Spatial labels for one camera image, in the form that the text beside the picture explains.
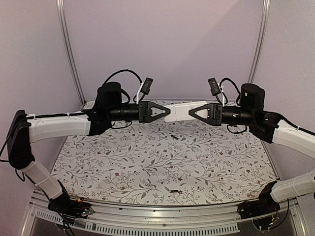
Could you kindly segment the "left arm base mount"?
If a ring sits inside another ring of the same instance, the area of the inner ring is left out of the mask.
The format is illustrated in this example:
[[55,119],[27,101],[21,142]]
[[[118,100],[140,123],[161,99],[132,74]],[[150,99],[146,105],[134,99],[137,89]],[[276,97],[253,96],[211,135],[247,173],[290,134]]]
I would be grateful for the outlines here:
[[71,218],[87,218],[88,215],[94,212],[92,205],[85,202],[84,198],[79,198],[76,200],[50,200],[48,209]]

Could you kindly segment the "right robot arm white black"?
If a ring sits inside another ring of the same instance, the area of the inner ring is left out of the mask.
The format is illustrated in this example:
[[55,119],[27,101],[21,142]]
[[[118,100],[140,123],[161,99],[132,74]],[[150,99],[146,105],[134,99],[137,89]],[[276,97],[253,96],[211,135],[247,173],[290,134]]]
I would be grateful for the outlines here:
[[[315,156],[315,134],[290,122],[283,115],[264,110],[265,91],[254,84],[243,84],[239,106],[209,103],[189,110],[189,115],[208,125],[244,125],[262,141],[285,146],[311,158]],[[254,204],[265,214],[275,203],[315,191],[315,172],[267,184]]]

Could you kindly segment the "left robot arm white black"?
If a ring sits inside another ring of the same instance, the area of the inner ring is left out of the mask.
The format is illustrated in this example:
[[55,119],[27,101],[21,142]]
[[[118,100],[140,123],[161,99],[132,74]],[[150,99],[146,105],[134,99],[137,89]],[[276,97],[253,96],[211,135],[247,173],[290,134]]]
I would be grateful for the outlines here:
[[170,114],[169,108],[150,101],[123,102],[125,93],[120,83],[107,82],[98,88],[94,106],[88,110],[51,115],[27,115],[18,110],[7,134],[8,163],[41,188],[62,213],[70,213],[73,200],[63,185],[35,160],[31,144],[63,136],[96,136],[112,128],[114,121],[149,123]]

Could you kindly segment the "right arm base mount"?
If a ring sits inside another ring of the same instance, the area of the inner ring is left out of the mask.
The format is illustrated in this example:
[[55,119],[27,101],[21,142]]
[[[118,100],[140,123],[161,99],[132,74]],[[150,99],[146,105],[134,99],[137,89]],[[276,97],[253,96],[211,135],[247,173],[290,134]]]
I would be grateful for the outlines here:
[[280,210],[278,203],[268,204],[261,200],[244,201],[238,204],[237,212],[241,219],[257,217]]

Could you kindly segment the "white remote control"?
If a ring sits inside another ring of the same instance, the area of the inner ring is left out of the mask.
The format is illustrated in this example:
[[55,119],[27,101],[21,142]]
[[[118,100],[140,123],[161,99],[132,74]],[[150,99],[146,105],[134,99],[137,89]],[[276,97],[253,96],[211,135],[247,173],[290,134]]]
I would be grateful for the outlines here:
[[165,122],[193,120],[194,117],[189,115],[189,110],[207,105],[206,101],[184,102],[178,104],[166,105],[170,109],[170,114],[164,117]]

